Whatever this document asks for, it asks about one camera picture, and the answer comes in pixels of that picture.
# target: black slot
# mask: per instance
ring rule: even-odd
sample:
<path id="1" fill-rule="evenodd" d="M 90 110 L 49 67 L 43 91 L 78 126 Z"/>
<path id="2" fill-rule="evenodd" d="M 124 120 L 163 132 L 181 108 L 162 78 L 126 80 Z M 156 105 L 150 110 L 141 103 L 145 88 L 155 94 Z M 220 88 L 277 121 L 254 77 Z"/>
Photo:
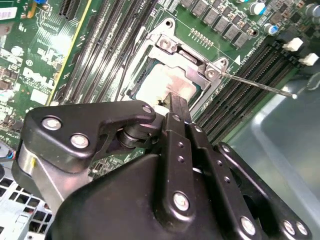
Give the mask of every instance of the black slot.
<path id="1" fill-rule="evenodd" d="M 79 5 L 80 0 L 63 0 L 61 3 L 59 15 L 70 21 L 75 18 Z"/>

